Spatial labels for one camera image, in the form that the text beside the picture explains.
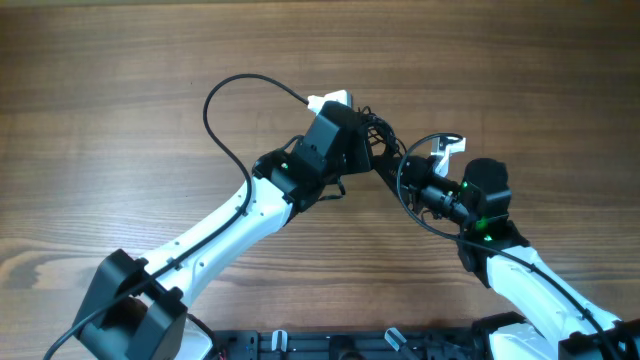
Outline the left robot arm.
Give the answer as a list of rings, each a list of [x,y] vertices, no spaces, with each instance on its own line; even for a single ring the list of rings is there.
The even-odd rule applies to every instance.
[[[189,309],[231,262],[326,186],[371,169],[370,118],[337,101],[293,144],[260,157],[240,189],[191,229],[134,259],[118,249],[96,270],[72,334],[98,359],[207,359],[214,339]]]

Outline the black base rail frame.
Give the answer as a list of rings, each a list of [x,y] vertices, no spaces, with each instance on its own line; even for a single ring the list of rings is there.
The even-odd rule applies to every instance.
[[[485,359],[488,347],[470,328],[421,331],[273,332],[217,331],[216,360],[339,360],[339,359]]]

